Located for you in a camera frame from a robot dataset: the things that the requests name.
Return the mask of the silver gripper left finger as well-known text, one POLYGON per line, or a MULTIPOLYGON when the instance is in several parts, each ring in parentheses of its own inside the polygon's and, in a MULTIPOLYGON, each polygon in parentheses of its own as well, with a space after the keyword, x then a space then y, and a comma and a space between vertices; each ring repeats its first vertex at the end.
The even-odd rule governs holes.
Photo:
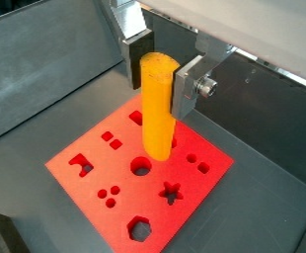
POLYGON ((136 0, 109 0, 129 84, 141 87, 140 59, 154 50, 154 32, 148 29, 141 5, 136 0))

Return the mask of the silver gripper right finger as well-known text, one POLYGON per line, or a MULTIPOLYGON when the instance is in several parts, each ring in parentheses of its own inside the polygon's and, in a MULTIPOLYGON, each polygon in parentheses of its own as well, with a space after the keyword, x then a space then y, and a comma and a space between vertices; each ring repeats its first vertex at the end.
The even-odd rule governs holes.
POLYGON ((211 77, 212 70, 236 48, 199 31, 195 48, 200 51, 174 74, 171 115, 182 120, 195 108, 198 96, 208 98, 218 87, 211 77))

